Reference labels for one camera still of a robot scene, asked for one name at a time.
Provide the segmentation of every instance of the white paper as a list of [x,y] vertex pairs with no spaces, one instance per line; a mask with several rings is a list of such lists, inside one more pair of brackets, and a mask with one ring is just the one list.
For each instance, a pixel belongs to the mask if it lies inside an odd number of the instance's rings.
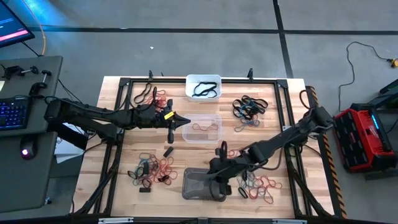
[[[78,130],[80,130],[83,133],[80,128],[77,129],[72,124],[64,123],[64,125],[76,132],[79,132]],[[57,144],[55,145],[55,158],[57,159],[57,163],[61,163],[76,156],[80,156],[83,154],[83,152],[84,150],[79,149],[73,144],[57,138]]]

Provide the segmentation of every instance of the white plastic container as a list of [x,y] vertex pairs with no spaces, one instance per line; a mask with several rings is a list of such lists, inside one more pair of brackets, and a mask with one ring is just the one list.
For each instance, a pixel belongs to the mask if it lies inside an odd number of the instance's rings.
[[[200,82],[215,82],[217,83],[217,87],[214,89],[216,91],[217,96],[214,96],[214,92],[209,92],[207,96],[192,96],[194,94],[193,90]],[[210,88],[211,85],[200,85],[196,89],[196,93],[201,93],[203,90]],[[221,91],[221,77],[219,75],[188,75],[185,81],[185,94],[189,101],[192,102],[217,102],[220,98]]]
[[182,126],[187,143],[217,143],[223,137],[223,122],[218,114],[186,114],[191,123]]

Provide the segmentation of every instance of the black desk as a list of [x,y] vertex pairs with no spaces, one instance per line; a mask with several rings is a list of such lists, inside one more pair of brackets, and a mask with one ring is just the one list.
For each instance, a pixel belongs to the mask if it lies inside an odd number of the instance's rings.
[[[39,71],[51,71],[52,76],[46,79],[48,87],[40,91],[40,94],[55,94],[62,65],[61,56],[2,60],[0,64],[5,67],[19,65],[24,69],[34,65]],[[5,82],[0,91],[0,98],[28,95],[30,87],[36,82],[42,82],[43,77],[41,74],[31,73],[27,73],[25,77],[12,77]],[[27,129],[0,131],[0,136],[6,136],[0,138],[0,213],[39,208],[44,205],[57,141],[56,133],[46,133],[46,109],[47,105],[43,100],[33,100]],[[38,153],[29,161],[23,160],[19,154],[23,134],[37,135]]]

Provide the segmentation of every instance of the keyboard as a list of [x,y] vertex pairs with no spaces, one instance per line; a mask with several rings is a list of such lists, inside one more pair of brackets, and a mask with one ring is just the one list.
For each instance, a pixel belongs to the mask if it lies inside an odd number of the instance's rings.
[[26,128],[29,105],[27,96],[0,99],[0,131]]

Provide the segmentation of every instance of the yellow cable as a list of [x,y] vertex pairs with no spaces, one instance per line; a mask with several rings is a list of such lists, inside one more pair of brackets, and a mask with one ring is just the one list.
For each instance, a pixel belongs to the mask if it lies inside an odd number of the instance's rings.
[[42,35],[43,35],[43,51],[42,51],[42,55],[44,55],[45,53],[45,46],[46,46],[46,40],[45,40],[45,35],[44,35],[44,30],[43,27],[40,23],[40,21],[38,20],[38,18],[36,17],[36,15],[33,13],[33,11],[30,9],[30,7],[26,4],[25,0],[22,0],[22,2],[25,4],[26,8],[28,8],[28,10],[30,11],[30,13],[32,14],[32,16],[34,17],[34,19],[36,20],[36,22],[38,23],[40,30],[42,31]]

